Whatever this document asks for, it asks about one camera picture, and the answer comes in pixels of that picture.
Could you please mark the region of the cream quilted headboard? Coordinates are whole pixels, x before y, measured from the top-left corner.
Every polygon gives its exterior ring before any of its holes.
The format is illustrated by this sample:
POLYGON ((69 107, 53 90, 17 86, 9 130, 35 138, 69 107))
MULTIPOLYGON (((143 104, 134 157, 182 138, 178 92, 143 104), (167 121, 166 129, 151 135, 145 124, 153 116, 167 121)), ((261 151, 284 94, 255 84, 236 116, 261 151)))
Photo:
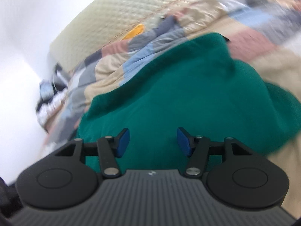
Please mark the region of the cream quilted headboard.
POLYGON ((99 48, 120 40, 138 24, 157 26, 170 10, 197 0, 94 0, 50 44, 49 51, 71 71, 99 48))

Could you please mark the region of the green zip hoodie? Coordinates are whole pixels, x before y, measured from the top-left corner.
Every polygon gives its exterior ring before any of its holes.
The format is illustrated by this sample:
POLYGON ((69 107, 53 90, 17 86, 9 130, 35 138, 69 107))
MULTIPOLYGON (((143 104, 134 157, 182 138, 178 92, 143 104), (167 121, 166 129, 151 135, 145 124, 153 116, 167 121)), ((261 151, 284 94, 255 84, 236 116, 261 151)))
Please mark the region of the green zip hoodie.
POLYGON ((232 136, 266 155, 300 131, 300 102, 233 59, 225 39, 212 33, 172 48, 121 87, 96 96, 77 137, 95 142, 127 128, 130 143, 117 161, 122 171, 184 170, 179 127, 214 141, 232 136))

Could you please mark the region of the pile of clothes on nightstand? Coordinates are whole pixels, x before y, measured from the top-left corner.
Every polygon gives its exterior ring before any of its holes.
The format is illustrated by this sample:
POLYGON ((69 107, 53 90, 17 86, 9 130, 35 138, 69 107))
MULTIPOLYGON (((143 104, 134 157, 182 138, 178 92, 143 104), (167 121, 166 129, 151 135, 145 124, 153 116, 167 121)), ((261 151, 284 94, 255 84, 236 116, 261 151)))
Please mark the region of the pile of clothes on nightstand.
POLYGON ((47 123, 57 114, 67 95, 70 75, 57 63, 48 80, 39 84, 40 98, 35 111, 38 123, 46 130, 47 123))

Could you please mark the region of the patchwork quilt bedspread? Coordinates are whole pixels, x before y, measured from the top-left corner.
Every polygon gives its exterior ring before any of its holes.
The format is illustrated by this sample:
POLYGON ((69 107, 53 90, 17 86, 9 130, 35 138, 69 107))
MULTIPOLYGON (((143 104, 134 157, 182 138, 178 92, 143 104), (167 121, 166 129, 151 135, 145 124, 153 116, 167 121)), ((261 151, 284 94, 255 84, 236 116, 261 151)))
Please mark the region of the patchwork quilt bedspread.
MULTIPOLYGON (((151 30, 110 43, 79 63, 46 145, 54 151, 78 138, 82 116, 96 96, 121 87, 172 48, 212 33, 225 39, 233 59, 250 65, 263 81, 300 102, 300 0, 197 0, 170 10, 151 30)), ((300 131, 262 156, 287 174, 289 190, 282 206, 299 218, 300 131)))

